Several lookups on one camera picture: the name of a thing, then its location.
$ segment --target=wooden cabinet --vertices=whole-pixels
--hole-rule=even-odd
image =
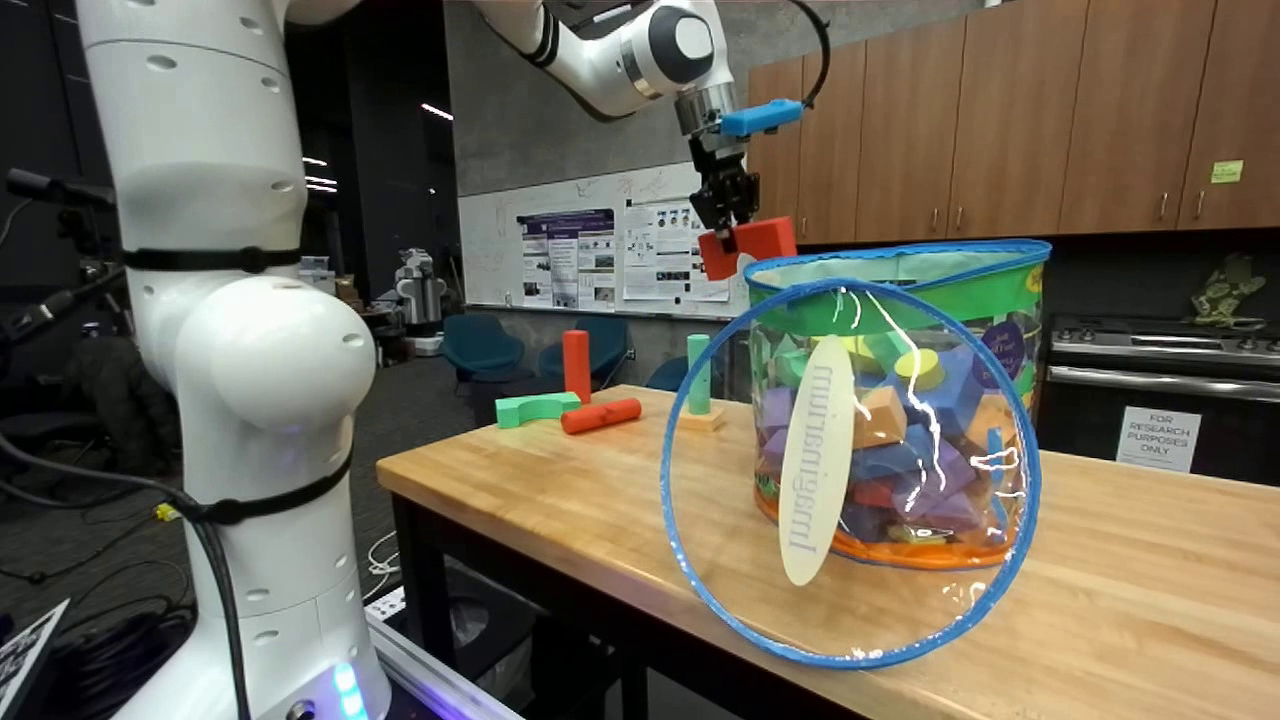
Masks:
[[[1177,223],[1212,9],[1212,0],[1087,5],[1066,233]]]
[[[748,103],[776,98],[801,98],[801,62],[764,64],[748,75]],[[760,172],[760,218],[797,218],[801,200],[801,127],[758,138],[748,145],[748,168]]]
[[[1185,228],[1280,223],[1280,0],[1219,0],[1179,206]]]
[[[1087,0],[1027,0],[968,17],[954,235],[1057,233],[1086,14]]]
[[[857,235],[860,102],[866,44],[833,51],[830,85],[801,120],[801,206],[806,246],[849,246]],[[819,75],[819,55],[806,62],[806,93]]]
[[[964,26],[868,40],[857,235],[938,235],[948,212]]]

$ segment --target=floor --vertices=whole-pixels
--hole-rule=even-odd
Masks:
[[[372,464],[463,428],[474,428],[474,409],[445,359],[381,367],[358,417],[353,530],[359,557],[372,544],[378,557],[392,553],[383,541],[392,534],[392,503],[372,480]],[[16,475],[16,486],[71,503],[103,496],[95,486],[42,473]],[[179,525],[158,525],[153,509],[158,499],[147,492],[95,509],[36,509],[0,496],[0,613],[28,626],[71,596],[60,643],[76,643],[136,609],[188,606],[194,580]],[[366,589],[378,585],[378,564],[366,564]],[[724,720],[730,714],[653,678],[653,715]]]

